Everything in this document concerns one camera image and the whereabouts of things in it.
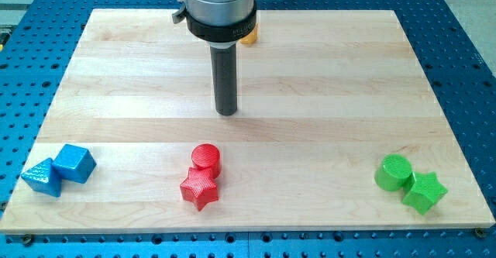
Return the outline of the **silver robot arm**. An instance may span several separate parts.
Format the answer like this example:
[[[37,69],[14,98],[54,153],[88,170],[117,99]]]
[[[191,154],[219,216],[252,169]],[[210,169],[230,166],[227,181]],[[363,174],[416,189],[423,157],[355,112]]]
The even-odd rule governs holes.
[[[175,24],[186,21],[188,30],[211,43],[229,43],[249,35],[257,24],[255,0],[178,0]]]

